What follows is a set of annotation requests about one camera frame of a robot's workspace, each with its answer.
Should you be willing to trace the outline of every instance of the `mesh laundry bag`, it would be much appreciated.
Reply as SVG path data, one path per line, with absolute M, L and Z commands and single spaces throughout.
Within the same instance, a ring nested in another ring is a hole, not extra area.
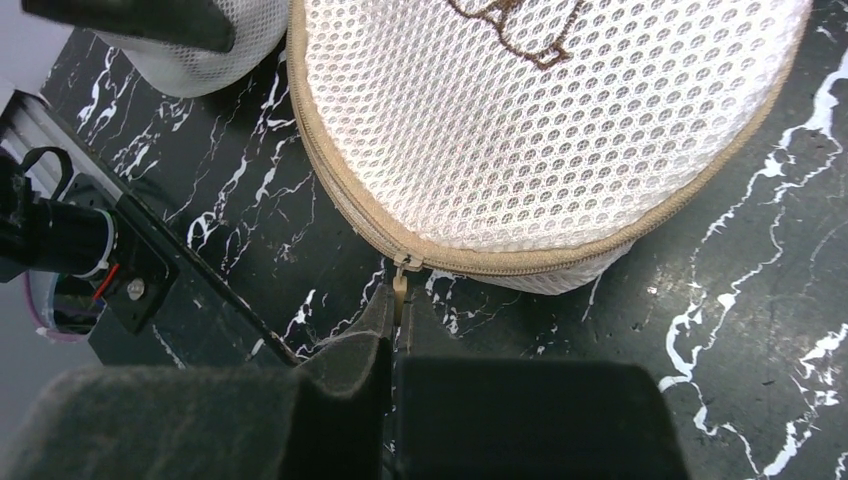
M 289 81 L 382 253 L 529 292 L 585 284 L 755 131 L 809 0 L 294 0 Z
M 288 0 L 215 0 L 235 28 L 228 53 L 215 53 L 98 32 L 120 48 L 153 88 L 175 97 L 199 97 L 243 77 L 276 47 L 288 25 Z

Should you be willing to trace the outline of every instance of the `black marble surface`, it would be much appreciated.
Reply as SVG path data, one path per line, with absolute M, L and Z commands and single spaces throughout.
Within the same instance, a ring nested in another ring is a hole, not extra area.
M 760 132 L 598 281 L 558 297 L 442 272 L 413 281 L 476 351 L 643 365 L 694 478 L 848 478 L 846 48 L 848 6 L 816 2 Z M 278 49 L 232 87 L 180 100 L 77 31 L 43 93 L 306 357 L 392 268 L 317 182 L 284 62 Z

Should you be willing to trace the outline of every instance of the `zipper slider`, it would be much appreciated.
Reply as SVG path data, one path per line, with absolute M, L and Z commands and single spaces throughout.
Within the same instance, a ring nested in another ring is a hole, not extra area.
M 406 302 L 406 294 L 409 291 L 409 282 L 406 277 L 403 276 L 403 271 L 409 270 L 410 272 L 417 272 L 421 270 L 424 262 L 420 258 L 409 253 L 399 253 L 395 255 L 394 262 L 395 266 L 397 266 L 395 278 L 392 280 L 392 288 L 395 291 L 394 322 L 395 326 L 399 327 L 401 319 L 403 318 L 403 304 Z

